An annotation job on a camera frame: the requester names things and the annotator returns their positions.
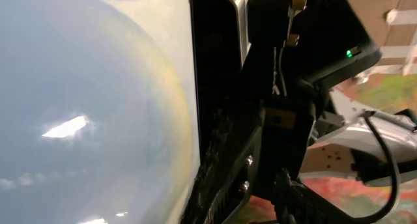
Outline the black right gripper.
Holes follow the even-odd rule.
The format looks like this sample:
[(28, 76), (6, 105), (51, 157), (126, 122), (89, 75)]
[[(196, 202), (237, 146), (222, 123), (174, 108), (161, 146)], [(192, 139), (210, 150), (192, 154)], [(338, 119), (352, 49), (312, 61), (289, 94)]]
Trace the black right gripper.
[(249, 0), (239, 72), (197, 69), (201, 166), (193, 223), (225, 223), (255, 195), (280, 223), (353, 223), (300, 182), (330, 89), (381, 57), (347, 0)]

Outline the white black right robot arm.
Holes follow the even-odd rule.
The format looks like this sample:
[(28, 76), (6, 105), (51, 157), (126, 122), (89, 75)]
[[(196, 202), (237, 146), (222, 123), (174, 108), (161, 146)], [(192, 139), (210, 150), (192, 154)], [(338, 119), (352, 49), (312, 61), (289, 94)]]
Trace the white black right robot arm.
[[(192, 0), (201, 165), (183, 223), (227, 223), (251, 196), (276, 223), (375, 223), (416, 178), (416, 115), (331, 90), (381, 58), (348, 0)], [(303, 178), (388, 186), (352, 217)]]

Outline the blue Samsung Galaxy smartphone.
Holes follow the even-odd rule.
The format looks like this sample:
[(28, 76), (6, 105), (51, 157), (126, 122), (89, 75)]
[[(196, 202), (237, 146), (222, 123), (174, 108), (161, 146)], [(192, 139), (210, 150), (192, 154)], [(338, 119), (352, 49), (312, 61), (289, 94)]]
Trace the blue Samsung Galaxy smartphone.
[(191, 0), (1, 0), (1, 222), (179, 223)]

